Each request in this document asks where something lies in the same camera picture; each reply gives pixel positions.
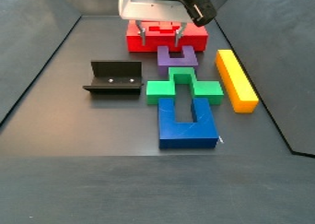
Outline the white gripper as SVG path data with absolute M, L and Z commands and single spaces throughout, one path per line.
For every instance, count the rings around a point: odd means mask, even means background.
M 175 47 L 179 47 L 187 23 L 209 23 L 213 19 L 211 0 L 117 0 L 117 11 L 123 19 L 135 20 L 143 46 L 147 32 L 141 20 L 180 22 L 175 30 Z

